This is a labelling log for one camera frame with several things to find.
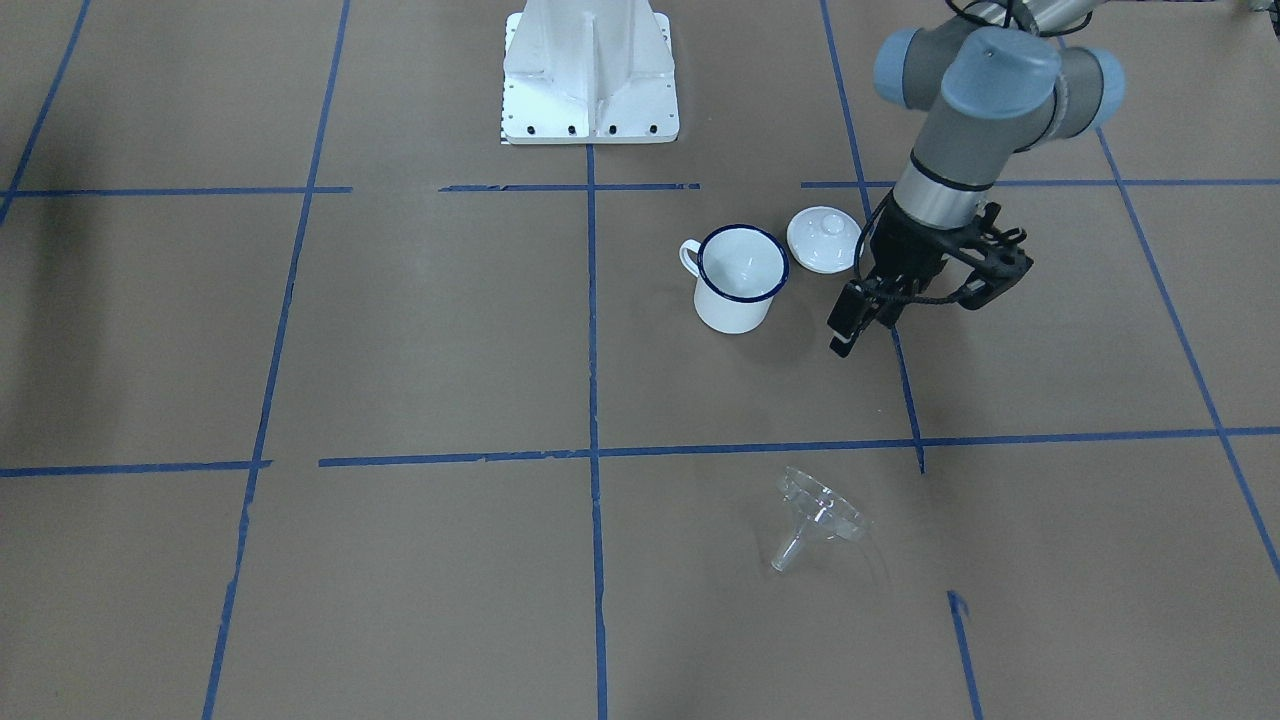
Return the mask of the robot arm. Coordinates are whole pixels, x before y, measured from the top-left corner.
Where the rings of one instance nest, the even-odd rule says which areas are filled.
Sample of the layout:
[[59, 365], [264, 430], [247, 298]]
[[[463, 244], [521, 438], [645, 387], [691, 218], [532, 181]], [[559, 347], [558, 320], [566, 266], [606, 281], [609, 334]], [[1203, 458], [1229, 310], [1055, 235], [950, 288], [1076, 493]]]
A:
[[1119, 59], [1053, 38], [1084, 29], [1094, 1], [950, 3], [933, 29], [882, 44], [874, 86], [925, 122], [899, 181], [867, 218], [852, 269], [828, 325], [847, 356], [872, 323], [895, 327], [911, 305], [977, 310], [1032, 268], [1024, 229], [1001, 231], [987, 199], [1009, 160], [1101, 127], [1121, 106]]

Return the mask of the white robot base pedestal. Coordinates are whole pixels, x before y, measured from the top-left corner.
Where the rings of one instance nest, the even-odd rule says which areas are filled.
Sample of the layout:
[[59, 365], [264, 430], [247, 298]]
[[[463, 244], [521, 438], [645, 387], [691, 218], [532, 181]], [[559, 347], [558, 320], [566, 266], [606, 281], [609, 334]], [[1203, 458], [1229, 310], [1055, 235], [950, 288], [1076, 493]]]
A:
[[681, 131], [669, 18], [649, 1], [527, 1], [504, 26], [500, 140], [671, 143]]

